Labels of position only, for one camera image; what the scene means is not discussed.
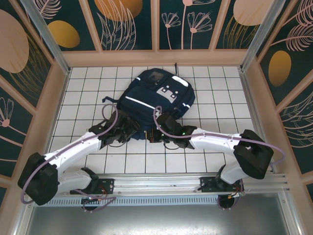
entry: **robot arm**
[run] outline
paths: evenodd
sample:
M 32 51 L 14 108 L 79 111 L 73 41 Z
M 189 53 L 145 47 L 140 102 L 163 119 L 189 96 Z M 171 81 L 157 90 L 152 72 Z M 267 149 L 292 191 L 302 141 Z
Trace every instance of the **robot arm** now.
M 76 172 L 64 173 L 64 171 L 80 158 L 98 151 L 106 145 L 113 143 L 113 141 L 118 141 L 120 143 L 128 141 L 130 137 L 139 129 L 139 125 L 135 121 L 133 121 L 125 112 L 119 110 L 118 120 L 114 128 L 106 134 L 96 137 L 96 135 L 108 129 L 114 119 L 115 113 L 113 113 L 110 120 L 106 121 L 105 125 L 103 125 L 105 122 L 103 121 L 100 124 L 91 127 L 88 132 L 75 141 L 80 143 L 72 148 L 70 148 L 70 146 L 73 143 L 43 156 L 39 153 L 31 155 L 18 181 L 19 187 L 24 187 L 29 176 L 40 164 L 50 159 L 52 156 L 55 156 L 63 149 L 68 149 L 60 156 L 46 164 L 35 175 L 35 177 L 30 181 L 26 189 L 26 193 L 38 205 L 43 205 L 50 201 L 58 193 L 67 192 L 73 189 L 88 189 L 88 191 L 94 191 L 98 187 L 99 177 L 92 172 L 92 170 L 82 168 Z M 181 126 L 167 113 L 160 115 L 157 118 L 157 121 L 159 125 L 162 126 L 163 130 L 175 136 L 209 133 L 208 131 L 204 131 L 195 126 Z M 212 183 L 216 184 L 215 186 L 217 186 L 220 190 L 223 190 L 227 186 L 246 176 L 263 179 L 273 155 L 273 150 L 269 147 L 229 139 L 229 136 L 233 136 L 262 141 L 253 131 L 249 130 L 245 130 L 242 134 L 235 135 L 218 133 L 219 135 L 228 137 L 228 139 L 222 137 L 212 137 L 209 135 L 177 139 L 164 135 L 156 128 L 147 131 L 146 134 L 147 139 L 151 143 L 173 141 L 181 148 L 210 149 L 234 156 L 237 161 L 233 164 L 223 165 L 218 172 L 215 181 L 212 181 Z M 82 141 L 91 136 L 95 136 L 95 138 L 89 139 L 88 141 Z

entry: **navy blue backpack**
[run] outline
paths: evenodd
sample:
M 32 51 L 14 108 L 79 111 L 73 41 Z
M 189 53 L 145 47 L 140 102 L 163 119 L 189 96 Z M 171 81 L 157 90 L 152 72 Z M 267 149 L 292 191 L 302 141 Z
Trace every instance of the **navy blue backpack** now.
M 155 127 L 153 110 L 162 107 L 162 112 L 169 112 L 175 119 L 181 118 L 195 100 L 195 93 L 189 82 L 162 70 L 151 69 L 142 72 L 132 81 L 118 100 L 105 97 L 105 100 L 117 102 L 116 107 L 126 112 L 138 122 L 140 130 L 132 138 L 144 140 L 144 131 Z

